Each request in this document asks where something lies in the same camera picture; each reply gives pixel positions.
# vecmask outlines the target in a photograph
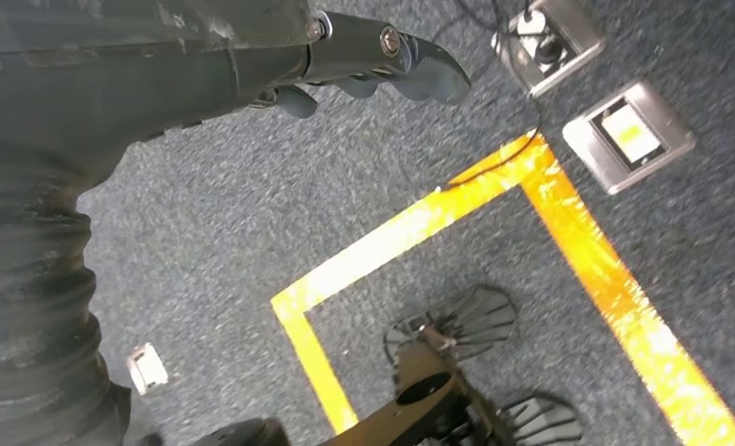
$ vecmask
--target robotic hand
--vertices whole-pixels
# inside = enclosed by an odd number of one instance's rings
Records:
[[[433,98],[445,105],[459,104],[470,91],[468,76],[440,46],[380,21],[332,12],[318,17],[320,38],[308,46],[307,68],[294,79],[297,83],[336,85],[353,98],[369,98],[378,84],[388,82],[406,98]],[[250,105],[276,105],[298,118],[317,107],[295,85],[272,87]]]

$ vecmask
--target floor socket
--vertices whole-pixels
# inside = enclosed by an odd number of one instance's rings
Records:
[[[646,82],[625,86],[567,123],[564,139],[609,194],[695,146],[685,122]]]
[[[492,38],[496,54],[535,98],[604,46],[605,35],[577,0],[537,0],[509,22],[509,34]]]

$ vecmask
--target gray carpet floor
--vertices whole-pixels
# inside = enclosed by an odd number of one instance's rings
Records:
[[[486,0],[474,3],[488,11]],[[331,0],[322,7],[431,37],[449,0]],[[521,8],[503,1],[507,12]],[[544,96],[545,136],[594,217],[682,344],[735,413],[735,1],[591,0],[610,37],[598,59]],[[470,72],[491,53],[466,21],[440,42]],[[645,77],[695,130],[697,148],[617,196],[606,195],[561,127]],[[171,383],[141,401],[170,445],[235,420],[276,416],[294,444],[331,430],[269,300],[441,181],[535,125],[523,92],[494,63],[465,104],[414,103],[382,87],[368,100],[314,92],[303,122],[244,111],[131,148],[86,194],[92,309],[113,379],[152,342]],[[401,316],[476,282],[506,289],[513,338],[465,364],[499,402],[541,389],[582,414],[588,445],[678,440],[520,190],[357,282],[309,313],[354,408],[390,398],[381,334]]]

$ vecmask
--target black corrugated hose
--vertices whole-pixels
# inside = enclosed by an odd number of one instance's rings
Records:
[[[0,446],[121,443],[130,390],[98,354],[77,198],[129,143],[232,110],[234,85],[224,51],[44,67],[0,56]]]

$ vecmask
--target screw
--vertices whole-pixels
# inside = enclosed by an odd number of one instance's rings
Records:
[[[381,32],[381,49],[391,58],[400,53],[400,33],[394,27],[387,26]]]
[[[311,20],[307,24],[307,35],[315,40],[318,40],[323,35],[323,25],[317,19]]]

